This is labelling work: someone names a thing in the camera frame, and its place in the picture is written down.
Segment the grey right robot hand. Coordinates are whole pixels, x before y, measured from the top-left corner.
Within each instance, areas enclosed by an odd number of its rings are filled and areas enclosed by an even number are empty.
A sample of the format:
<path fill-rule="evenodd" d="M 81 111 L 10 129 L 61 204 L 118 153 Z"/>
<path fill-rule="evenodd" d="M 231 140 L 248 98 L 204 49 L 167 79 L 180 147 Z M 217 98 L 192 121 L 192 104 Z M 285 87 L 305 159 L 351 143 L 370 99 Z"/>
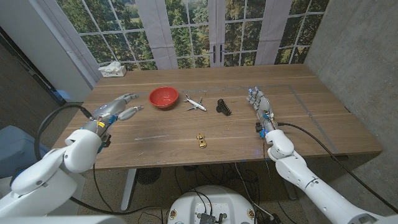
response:
<path fill-rule="evenodd" d="M 268 132 L 277 129 L 277 123 L 274 119 L 274 112 L 268 97 L 258 87 L 249 89 L 246 98 L 256 112 L 258 123 L 256 131 L 265 136 Z"/>

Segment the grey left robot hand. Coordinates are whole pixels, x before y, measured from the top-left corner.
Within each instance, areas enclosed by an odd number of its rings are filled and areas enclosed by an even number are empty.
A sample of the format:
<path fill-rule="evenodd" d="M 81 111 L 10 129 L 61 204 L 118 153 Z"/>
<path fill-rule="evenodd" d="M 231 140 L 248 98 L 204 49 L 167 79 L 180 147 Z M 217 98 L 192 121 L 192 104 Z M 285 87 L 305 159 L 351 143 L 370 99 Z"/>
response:
<path fill-rule="evenodd" d="M 137 94 L 126 93 L 117 97 L 99 108 L 95 109 L 91 118 L 83 125 L 82 129 L 89 130 L 104 138 L 111 126 L 116 121 L 125 121 L 132 118 L 137 112 L 144 109 L 144 106 L 126 108 L 126 105 L 133 99 L 138 98 Z"/>

